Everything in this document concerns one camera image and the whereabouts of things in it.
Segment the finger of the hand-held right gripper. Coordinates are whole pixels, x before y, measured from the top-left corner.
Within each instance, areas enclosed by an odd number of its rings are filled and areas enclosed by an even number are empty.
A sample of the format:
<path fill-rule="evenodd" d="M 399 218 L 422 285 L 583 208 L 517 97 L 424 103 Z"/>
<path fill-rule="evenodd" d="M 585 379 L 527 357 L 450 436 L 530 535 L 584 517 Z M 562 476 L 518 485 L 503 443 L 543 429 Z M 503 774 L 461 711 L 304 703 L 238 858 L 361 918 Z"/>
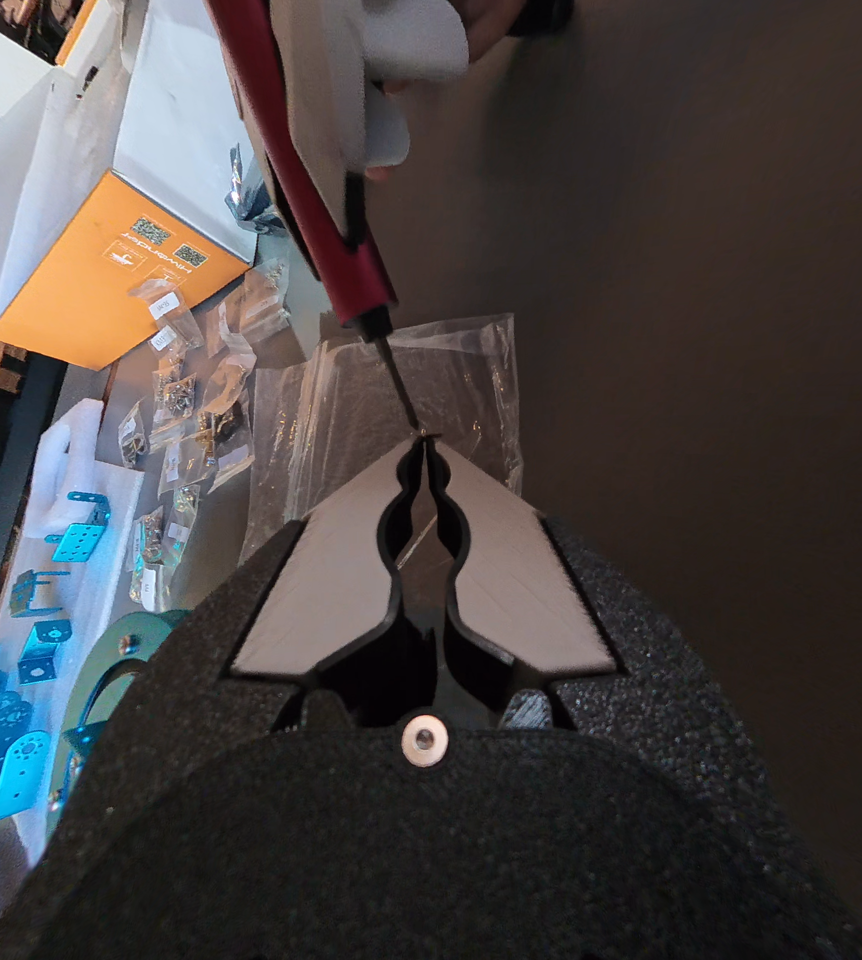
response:
<path fill-rule="evenodd" d="M 367 234 L 364 22 L 361 1 L 271 3 L 293 146 L 353 250 Z"/>
<path fill-rule="evenodd" d="M 323 283 L 309 248 L 305 242 L 305 236 L 301 231 L 300 225 L 294 216 L 289 198 L 281 185 L 275 168 L 269 159 L 267 151 L 262 144 L 258 145 L 258 166 L 261 172 L 263 184 L 269 195 L 269 202 L 274 207 L 274 216 L 283 224 L 283 229 L 293 241 L 298 252 L 301 254 L 308 270 L 315 281 Z"/>

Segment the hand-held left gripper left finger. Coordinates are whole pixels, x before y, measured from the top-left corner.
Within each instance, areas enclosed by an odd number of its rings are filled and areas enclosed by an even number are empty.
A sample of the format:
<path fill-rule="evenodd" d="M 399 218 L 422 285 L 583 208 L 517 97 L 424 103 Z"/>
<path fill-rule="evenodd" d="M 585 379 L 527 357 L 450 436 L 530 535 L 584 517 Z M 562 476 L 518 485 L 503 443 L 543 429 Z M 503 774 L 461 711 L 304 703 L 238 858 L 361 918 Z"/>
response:
<path fill-rule="evenodd" d="M 320 501 L 231 665 L 237 676 L 320 678 L 353 657 L 400 659 L 397 558 L 411 536 L 425 441 L 404 440 Z"/>

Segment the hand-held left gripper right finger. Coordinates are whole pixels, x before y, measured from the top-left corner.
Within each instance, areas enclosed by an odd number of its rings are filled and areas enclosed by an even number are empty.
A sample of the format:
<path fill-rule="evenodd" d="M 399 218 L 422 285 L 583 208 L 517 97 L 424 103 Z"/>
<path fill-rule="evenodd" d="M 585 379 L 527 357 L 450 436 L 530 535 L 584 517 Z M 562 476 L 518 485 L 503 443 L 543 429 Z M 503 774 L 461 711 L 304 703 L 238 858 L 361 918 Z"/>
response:
<path fill-rule="evenodd" d="M 540 514 L 437 439 L 428 440 L 428 479 L 451 557 L 442 648 L 455 680 L 617 673 L 619 658 Z"/>

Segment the red electric screwdriver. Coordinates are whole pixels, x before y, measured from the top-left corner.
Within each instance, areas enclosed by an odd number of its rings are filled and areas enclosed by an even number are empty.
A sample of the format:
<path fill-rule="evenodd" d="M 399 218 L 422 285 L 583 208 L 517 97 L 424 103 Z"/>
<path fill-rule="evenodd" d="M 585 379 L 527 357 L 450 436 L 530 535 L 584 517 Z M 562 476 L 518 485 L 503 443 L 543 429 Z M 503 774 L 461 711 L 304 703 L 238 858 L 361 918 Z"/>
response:
<path fill-rule="evenodd" d="M 269 2 L 204 3 L 225 54 L 245 126 L 262 144 L 288 196 L 293 216 L 317 263 L 322 285 L 341 326 L 375 346 L 413 431 L 421 426 L 389 346 L 391 309 L 398 303 L 377 244 L 366 225 L 355 249 L 341 238 L 293 144 L 281 54 Z"/>

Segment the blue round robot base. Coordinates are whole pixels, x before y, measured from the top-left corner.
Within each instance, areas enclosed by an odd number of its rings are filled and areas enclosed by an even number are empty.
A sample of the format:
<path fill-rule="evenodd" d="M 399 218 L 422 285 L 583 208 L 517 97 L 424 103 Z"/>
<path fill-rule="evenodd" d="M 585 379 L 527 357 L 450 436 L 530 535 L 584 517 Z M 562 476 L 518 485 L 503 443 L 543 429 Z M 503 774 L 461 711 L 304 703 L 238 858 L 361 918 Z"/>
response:
<path fill-rule="evenodd" d="M 184 608 L 129 613 L 106 628 L 84 659 L 56 727 L 46 838 L 56 829 L 90 754 L 129 687 L 188 613 Z"/>

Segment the grey desk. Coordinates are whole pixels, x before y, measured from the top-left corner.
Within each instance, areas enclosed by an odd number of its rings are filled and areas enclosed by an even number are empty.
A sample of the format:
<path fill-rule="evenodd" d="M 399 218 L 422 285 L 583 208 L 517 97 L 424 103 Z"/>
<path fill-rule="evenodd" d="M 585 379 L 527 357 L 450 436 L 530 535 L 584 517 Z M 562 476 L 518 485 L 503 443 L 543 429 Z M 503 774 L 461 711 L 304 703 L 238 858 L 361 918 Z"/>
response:
<path fill-rule="evenodd" d="M 396 321 L 514 314 L 525 497 L 699 651 L 862 923 L 862 2 L 577 2 L 398 102 Z"/>

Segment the person's right hand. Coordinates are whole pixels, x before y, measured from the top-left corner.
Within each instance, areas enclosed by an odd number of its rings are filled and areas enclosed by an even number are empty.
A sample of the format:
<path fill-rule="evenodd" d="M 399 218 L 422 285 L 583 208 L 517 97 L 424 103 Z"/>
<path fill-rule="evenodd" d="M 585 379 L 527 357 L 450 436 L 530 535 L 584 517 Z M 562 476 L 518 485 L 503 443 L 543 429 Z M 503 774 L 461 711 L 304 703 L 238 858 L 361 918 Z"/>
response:
<path fill-rule="evenodd" d="M 455 1 L 466 34 L 469 62 L 475 64 L 504 39 L 525 1 Z"/>

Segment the silver antistatic bag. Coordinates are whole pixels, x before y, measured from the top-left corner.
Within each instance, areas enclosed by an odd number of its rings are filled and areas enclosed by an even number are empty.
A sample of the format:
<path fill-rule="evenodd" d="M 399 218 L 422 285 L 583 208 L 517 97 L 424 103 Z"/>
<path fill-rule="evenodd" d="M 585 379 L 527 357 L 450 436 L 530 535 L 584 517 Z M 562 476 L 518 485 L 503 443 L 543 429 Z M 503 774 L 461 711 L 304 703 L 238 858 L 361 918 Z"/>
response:
<path fill-rule="evenodd" d="M 285 224 L 255 159 L 244 156 L 241 144 L 229 152 L 230 189 L 224 202 L 242 230 L 255 235 L 284 236 Z"/>

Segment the orange cardboard box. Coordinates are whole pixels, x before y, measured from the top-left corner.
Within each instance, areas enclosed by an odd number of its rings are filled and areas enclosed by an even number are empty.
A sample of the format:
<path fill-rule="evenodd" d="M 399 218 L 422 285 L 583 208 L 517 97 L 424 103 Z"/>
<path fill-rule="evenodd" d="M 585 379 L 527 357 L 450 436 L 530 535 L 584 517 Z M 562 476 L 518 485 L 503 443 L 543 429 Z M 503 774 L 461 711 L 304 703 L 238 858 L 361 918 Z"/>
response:
<path fill-rule="evenodd" d="M 84 2 L 54 64 L 0 32 L 0 342 L 100 370 L 248 270 L 254 154 L 205 2 Z"/>

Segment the pile of labelled screw bags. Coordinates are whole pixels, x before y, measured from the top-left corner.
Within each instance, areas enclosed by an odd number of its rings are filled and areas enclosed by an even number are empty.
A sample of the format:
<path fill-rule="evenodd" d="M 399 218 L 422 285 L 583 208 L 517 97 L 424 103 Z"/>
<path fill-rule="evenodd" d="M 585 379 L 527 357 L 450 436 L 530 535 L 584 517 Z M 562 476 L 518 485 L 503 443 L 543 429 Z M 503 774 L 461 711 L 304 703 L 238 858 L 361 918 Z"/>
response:
<path fill-rule="evenodd" d="M 125 467 L 161 456 L 156 505 L 137 517 L 130 534 L 128 595 L 148 613 L 171 606 L 204 494 L 254 461 L 247 386 L 257 348 L 290 327 L 289 282 L 289 260 L 270 258 L 248 270 L 202 320 L 172 279 L 148 278 L 130 291 L 156 325 L 148 341 L 156 359 L 149 424 L 136 402 L 117 431 Z"/>

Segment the large clear plastic bag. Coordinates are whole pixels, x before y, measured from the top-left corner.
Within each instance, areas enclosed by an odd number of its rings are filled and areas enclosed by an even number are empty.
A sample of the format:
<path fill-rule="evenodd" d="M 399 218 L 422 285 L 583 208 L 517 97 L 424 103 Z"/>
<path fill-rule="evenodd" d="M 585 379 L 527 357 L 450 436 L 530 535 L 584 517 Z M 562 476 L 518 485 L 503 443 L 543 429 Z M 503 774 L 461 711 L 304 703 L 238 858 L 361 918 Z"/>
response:
<path fill-rule="evenodd" d="M 512 314 L 404 328 L 389 338 L 428 434 L 520 496 L 520 390 Z M 259 369 L 251 400 L 254 459 L 239 564 L 286 522 L 306 516 L 414 431 L 370 344 L 344 335 L 312 357 Z"/>

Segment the white foam sheet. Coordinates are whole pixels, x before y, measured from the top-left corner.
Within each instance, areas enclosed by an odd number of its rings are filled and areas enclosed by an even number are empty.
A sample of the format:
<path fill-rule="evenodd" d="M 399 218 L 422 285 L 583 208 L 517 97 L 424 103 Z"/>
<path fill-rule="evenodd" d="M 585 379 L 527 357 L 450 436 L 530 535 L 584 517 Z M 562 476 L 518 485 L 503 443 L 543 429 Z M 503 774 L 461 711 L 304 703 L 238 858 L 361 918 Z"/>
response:
<path fill-rule="evenodd" d="M 10 570 L 5 581 L 5 595 L 0 607 L 0 669 L 8 674 L 8 686 L 32 707 L 29 731 L 45 731 L 51 736 L 43 781 L 33 807 L 4 820 L 16 835 L 14 846 L 17 849 L 18 861 L 27 867 L 37 863 L 46 844 L 45 821 L 57 726 L 64 717 L 70 690 L 85 658 L 111 622 L 114 597 L 124 564 L 127 530 L 135 518 L 137 500 L 144 482 L 141 471 L 100 461 L 97 456 L 96 468 L 99 486 L 97 494 L 108 498 L 111 518 L 92 557 L 85 563 L 52 565 L 54 546 L 45 543 L 44 538 L 49 534 L 64 533 L 70 523 L 48 530 L 33 521 L 28 508 L 31 491 L 29 487 L 24 519 L 17 546 L 11 557 Z M 65 603 L 62 615 L 25 619 L 13 619 L 9 616 L 7 604 L 10 587 L 17 574 L 25 570 L 70 571 L 70 582 L 62 589 Z M 56 679 L 32 686 L 18 686 L 17 663 L 31 627 L 39 619 L 59 617 L 70 618 L 73 635 L 61 648 Z"/>

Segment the blue wide U bracket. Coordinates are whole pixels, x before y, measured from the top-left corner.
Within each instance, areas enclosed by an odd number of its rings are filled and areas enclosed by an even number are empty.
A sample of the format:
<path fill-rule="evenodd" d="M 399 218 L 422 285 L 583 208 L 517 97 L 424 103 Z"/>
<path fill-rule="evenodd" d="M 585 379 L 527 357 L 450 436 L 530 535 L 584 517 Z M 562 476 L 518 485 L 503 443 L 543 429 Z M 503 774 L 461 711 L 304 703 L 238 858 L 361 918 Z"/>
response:
<path fill-rule="evenodd" d="M 16 575 L 7 594 L 7 613 L 12 619 L 53 618 L 65 611 L 63 588 L 70 571 L 28 569 Z"/>

